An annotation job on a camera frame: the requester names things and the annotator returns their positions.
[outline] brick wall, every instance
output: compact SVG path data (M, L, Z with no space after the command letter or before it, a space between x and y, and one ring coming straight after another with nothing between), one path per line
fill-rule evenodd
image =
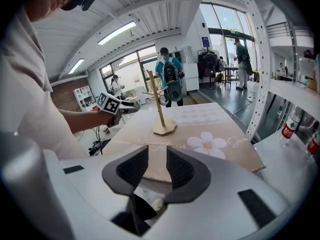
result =
M81 112L81 109L77 103L74 95L74 89L88 86L87 78L81 78L78 80L65 82L52 87L51 99L54 105L61 110Z

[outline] white flower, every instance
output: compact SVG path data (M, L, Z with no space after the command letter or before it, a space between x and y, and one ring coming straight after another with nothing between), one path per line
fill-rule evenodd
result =
M216 158L226 158L225 154L220 150L221 148L225 148L227 146L227 142L223 138L213 139L213 136L210 132L202 132L200 136L201 138L188 138L188 145L196 148L194 151Z

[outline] fluorescent light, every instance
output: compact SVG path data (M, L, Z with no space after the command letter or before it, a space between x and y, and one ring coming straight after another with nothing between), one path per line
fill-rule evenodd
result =
M103 38L101 41L98 42L98 45L104 45L106 42L110 41L112 38L116 37L117 35L120 35L122 32L129 30L133 27L135 27L136 24L132 21L122 27L120 27L119 29L117 29L116 31L112 32L111 34L107 35L105 38Z
M73 66L73 68L71 68L71 70L69 71L68 74L72 74L80 66L80 64L84 61L85 61L84 58L79 59L78 62Z

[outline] wooden base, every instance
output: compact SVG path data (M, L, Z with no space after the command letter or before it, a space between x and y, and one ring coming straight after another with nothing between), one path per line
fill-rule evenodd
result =
M157 119L157 121L152 127L152 131L154 134L165 136L175 131L177 127L177 123L174 120L170 118L165 118L164 122L165 122L165 126L163 127L161 124L160 118Z

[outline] wooden jewelry stand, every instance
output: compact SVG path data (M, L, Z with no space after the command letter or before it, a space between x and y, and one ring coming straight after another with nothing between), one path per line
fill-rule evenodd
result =
M154 96L156 107L157 107L158 113L159 113L159 119L157 119L157 121L153 125L152 131L156 135L165 136L170 133L173 133L177 127L177 123L174 120L172 120L171 118L164 119L164 115L162 114L161 105L159 103L159 94L162 93L164 90L166 90L168 87L157 92L154 74L151 70L147 70L147 72L149 74L150 83L151 83L153 93L143 92L143 94Z

